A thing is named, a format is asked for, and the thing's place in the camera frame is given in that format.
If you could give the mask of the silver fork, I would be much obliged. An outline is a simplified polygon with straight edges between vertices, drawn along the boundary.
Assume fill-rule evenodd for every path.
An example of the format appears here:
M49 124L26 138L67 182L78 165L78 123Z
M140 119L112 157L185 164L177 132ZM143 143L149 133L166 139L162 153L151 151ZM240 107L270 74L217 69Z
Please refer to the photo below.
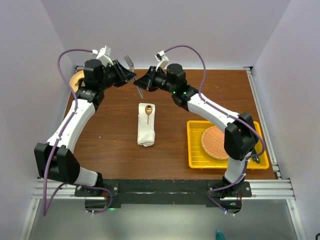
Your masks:
M131 58L128 55L124 56L123 58L124 58L125 62L127 63L129 69L134 73L135 72L135 65L134 65L133 61L131 60ZM144 94L143 94L141 88L138 86L136 86L136 88L137 88L137 91L138 91L140 98L143 99Z

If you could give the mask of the gold spoon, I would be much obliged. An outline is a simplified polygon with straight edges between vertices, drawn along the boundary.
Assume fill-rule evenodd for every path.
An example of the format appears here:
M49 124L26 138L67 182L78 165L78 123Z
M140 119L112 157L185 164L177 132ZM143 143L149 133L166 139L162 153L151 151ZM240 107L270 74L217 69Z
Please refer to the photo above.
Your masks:
M153 107L151 105L147 105L145 107L145 114L147 115L147 124L149 124L149 120L150 120L150 115L153 112Z

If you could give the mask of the white cloth napkin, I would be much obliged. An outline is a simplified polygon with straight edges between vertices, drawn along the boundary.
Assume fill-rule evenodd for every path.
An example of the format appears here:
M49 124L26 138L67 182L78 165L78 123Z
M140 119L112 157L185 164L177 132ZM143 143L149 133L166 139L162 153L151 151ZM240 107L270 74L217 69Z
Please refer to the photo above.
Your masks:
M145 107L152 106L152 114L149 117L149 124L147 124L147 115ZM138 126L137 126L137 144L139 146L150 147L155 143L155 113L156 106L151 103L138 104Z

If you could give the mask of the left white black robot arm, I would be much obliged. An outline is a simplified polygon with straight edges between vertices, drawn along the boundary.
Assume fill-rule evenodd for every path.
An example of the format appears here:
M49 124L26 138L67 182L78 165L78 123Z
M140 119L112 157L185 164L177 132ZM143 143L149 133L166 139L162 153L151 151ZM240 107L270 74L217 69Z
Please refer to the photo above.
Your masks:
M83 73L73 76L76 98L69 112L46 143L38 143L34 148L41 178L86 186L86 191L92 196L99 196L103 192L102 174L81 167L74 156L74 149L85 125L103 101L104 91L110 87L121 87L135 77L134 72L117 60L107 65L98 59L85 62Z

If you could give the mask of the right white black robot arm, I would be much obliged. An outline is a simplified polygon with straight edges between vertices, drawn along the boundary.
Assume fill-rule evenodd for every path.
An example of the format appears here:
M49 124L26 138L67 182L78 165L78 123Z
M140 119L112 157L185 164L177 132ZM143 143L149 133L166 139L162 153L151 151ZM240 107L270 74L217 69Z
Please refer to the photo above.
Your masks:
M210 121L224 133L224 150L228 154L228 166L223 176L223 185L216 188L230 197L241 190L252 151L259 141L250 114L238 114L214 103L187 82L186 73L180 64L172 63L166 71L151 66L147 73L134 81L134 85L148 91L171 93L174 103L186 111Z

